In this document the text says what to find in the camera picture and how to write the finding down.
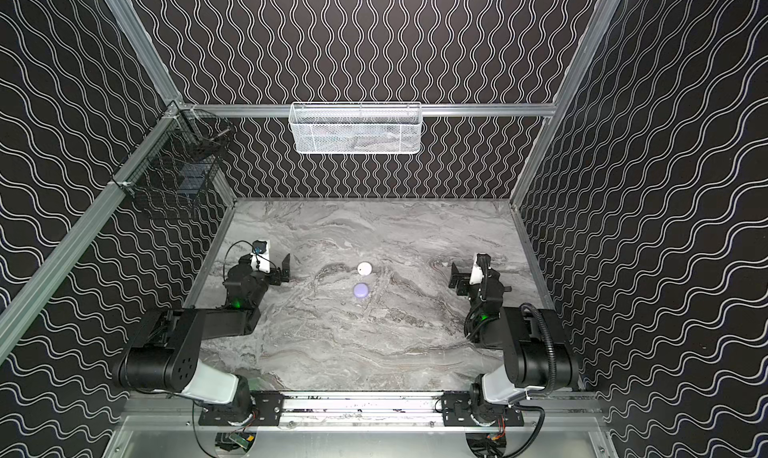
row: gray marble surface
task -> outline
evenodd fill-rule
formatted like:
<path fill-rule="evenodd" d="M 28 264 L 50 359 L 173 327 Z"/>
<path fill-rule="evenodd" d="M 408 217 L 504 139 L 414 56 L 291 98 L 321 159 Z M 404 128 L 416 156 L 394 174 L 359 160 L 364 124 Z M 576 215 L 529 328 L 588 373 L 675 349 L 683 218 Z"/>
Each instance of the gray marble surface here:
<path fill-rule="evenodd" d="M 448 289 L 489 253 L 512 291 L 504 303 L 540 306 L 508 204 L 494 201 L 245 201 L 218 251 L 197 307 L 224 303 L 224 252 L 270 240 L 270 259 L 291 253 L 291 281 L 270 287 L 246 337 L 209 339 L 208 364 L 278 390 L 465 390 L 501 363 L 462 336 L 466 297 Z M 235 247 L 226 266 L 245 254 Z M 360 261 L 373 272 L 357 273 Z M 370 296 L 352 287 L 367 283 Z"/>

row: metal extrusion bar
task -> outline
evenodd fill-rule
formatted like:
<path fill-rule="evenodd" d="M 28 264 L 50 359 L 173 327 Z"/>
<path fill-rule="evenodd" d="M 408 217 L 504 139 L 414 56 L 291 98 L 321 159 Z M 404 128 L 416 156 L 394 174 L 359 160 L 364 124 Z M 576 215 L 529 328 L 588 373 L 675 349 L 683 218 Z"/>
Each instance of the metal extrusion bar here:
<path fill-rule="evenodd" d="M 163 132 L 175 122 L 177 113 L 175 105 L 168 107 L 166 114 L 150 131 L 144 141 L 129 156 L 125 164 L 114 175 L 117 182 L 126 181 L 130 174 L 152 150 L 152 147 L 162 138 Z M 114 182 L 108 183 L 96 196 L 91 206 L 75 222 L 64 236 L 64 239 L 54 248 L 43 264 L 34 272 L 13 301 L 0 314 L 0 362 L 13 350 L 18 340 L 24 335 L 40 310 L 51 299 L 53 293 L 64 281 L 85 250 L 91 246 L 96 235 L 109 220 L 110 216 L 125 199 L 125 193 Z"/>
<path fill-rule="evenodd" d="M 531 275 L 533 281 L 536 283 L 536 290 L 538 291 L 538 297 L 541 298 L 544 308 L 554 309 L 554 303 L 552 302 L 552 295 L 549 294 L 547 289 L 547 280 L 544 280 L 542 269 L 539 267 L 538 259 L 536 258 L 536 252 L 533 251 L 533 245 L 531 239 L 528 237 L 528 231 L 525 228 L 525 223 L 520 216 L 520 211 L 514 204 L 512 207 L 512 221 L 514 222 L 514 228 L 518 232 L 520 237 L 520 244 L 523 246 L 525 252 L 525 259 L 528 261 L 528 267 L 531 268 Z"/>
<path fill-rule="evenodd" d="M 225 206 L 231 207 L 235 204 L 235 193 L 221 171 L 214 177 L 214 189 L 221 196 Z"/>
<path fill-rule="evenodd" d="M 576 95 L 576 91 L 578 90 L 584 75 L 587 73 L 587 69 L 589 69 L 594 54 L 597 52 L 598 46 L 603 40 L 605 32 L 608 30 L 610 20 L 614 16 L 620 2 L 621 0 L 600 0 L 595 6 L 595 10 L 592 13 L 587 29 L 584 31 L 581 44 L 576 50 L 576 55 L 571 61 L 571 65 L 568 67 L 568 73 L 565 75 L 561 88 L 558 90 L 555 99 L 557 102 L 557 110 L 552 119 L 550 119 L 539 132 L 539 135 L 534 142 L 533 149 L 531 149 L 531 153 L 525 161 L 518 182 L 515 184 L 511 196 L 513 204 L 520 206 L 525 194 L 528 192 L 528 187 L 531 186 L 536 171 L 542 163 L 544 155 L 546 155 L 549 145 L 552 143 L 554 135 L 560 127 L 562 120 L 565 118 L 568 108 L 571 106 L 571 101 Z"/>
<path fill-rule="evenodd" d="M 290 104 L 183 104 L 220 117 L 288 117 Z M 554 104 L 422 104 L 424 117 L 554 116 Z"/>
<path fill-rule="evenodd" d="M 205 280 L 208 278 L 211 268 L 214 267 L 216 254 L 218 253 L 219 248 L 221 248 L 221 244 L 224 242 L 224 237 L 226 236 L 226 232 L 230 229 L 230 224 L 232 224 L 232 217 L 234 215 L 235 208 L 229 207 L 224 213 L 224 217 L 221 218 L 221 223 L 219 223 L 219 229 L 216 231 L 216 236 L 210 243 L 210 249 L 205 256 L 205 260 L 203 260 L 202 266 L 200 266 L 200 271 L 197 272 L 197 276 L 192 283 L 192 288 L 187 294 L 187 299 L 184 300 L 185 308 L 193 307 L 197 303 L 197 298 L 200 297 L 200 292 L 203 291 Z"/>
<path fill-rule="evenodd" d="M 287 391 L 278 426 L 249 426 L 250 431 L 408 431 L 467 433 L 491 427 L 444 426 L 438 409 L 442 392 Z M 526 404 L 547 410 L 546 431 L 600 431 L 602 403 L 592 393 L 554 392 Z M 132 395 L 120 417 L 121 429 L 180 431 L 190 426 L 191 404 L 165 395 Z M 538 414 L 525 413 L 525 426 L 508 429 L 530 433 Z M 197 426 L 198 431 L 233 431 L 237 426 Z"/>
<path fill-rule="evenodd" d="M 139 62 L 147 71 L 149 78 L 154 84 L 155 90 L 165 104 L 172 101 L 181 101 L 181 93 L 174 81 L 170 78 L 168 68 L 160 59 L 158 50 L 152 44 L 152 40 L 144 29 L 136 10 L 130 0 L 104 0 L 109 6 L 115 20 L 123 31 L 128 42 L 136 51 Z"/>

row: white ball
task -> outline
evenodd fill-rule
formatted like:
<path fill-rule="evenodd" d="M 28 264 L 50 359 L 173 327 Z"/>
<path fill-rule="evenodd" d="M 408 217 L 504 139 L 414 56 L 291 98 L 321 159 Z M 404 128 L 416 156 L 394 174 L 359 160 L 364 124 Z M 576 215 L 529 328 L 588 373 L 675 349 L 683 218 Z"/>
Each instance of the white ball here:
<path fill-rule="evenodd" d="M 362 276 L 368 276 L 371 271 L 373 271 L 373 267 L 368 261 L 363 261 L 357 265 L 357 272 Z"/>

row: purple ball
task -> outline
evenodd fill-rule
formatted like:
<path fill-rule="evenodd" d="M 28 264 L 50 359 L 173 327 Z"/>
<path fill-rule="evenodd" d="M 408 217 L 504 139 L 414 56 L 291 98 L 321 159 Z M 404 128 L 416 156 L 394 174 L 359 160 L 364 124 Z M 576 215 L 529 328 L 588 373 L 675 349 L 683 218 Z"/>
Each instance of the purple ball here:
<path fill-rule="evenodd" d="M 368 285 L 365 283 L 358 283 L 355 285 L 355 287 L 352 289 L 352 292 L 355 294 L 356 297 L 362 299 L 364 297 L 368 296 Z"/>

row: wall panel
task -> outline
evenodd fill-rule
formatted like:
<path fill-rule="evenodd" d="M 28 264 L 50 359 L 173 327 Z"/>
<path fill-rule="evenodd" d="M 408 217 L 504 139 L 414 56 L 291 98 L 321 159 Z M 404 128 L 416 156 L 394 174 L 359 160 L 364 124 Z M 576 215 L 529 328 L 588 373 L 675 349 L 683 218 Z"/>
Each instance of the wall panel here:
<path fill-rule="evenodd" d="M 550 102 L 597 0 L 133 0 L 185 100 Z"/>
<path fill-rule="evenodd" d="M 521 213 L 620 456 L 768 453 L 768 0 L 624 0 Z"/>
<path fill-rule="evenodd" d="M 245 119 L 224 170 L 241 197 L 504 199 L 542 122 L 427 118 L 417 155 L 302 155 L 286 119 Z"/>
<path fill-rule="evenodd" d="M 128 392 L 111 370 L 149 309 L 178 308 L 224 207 L 152 221 L 127 199 L 0 366 L 0 456 L 104 452 Z"/>
<path fill-rule="evenodd" d="M 0 310 L 165 106 L 101 0 L 0 0 Z"/>

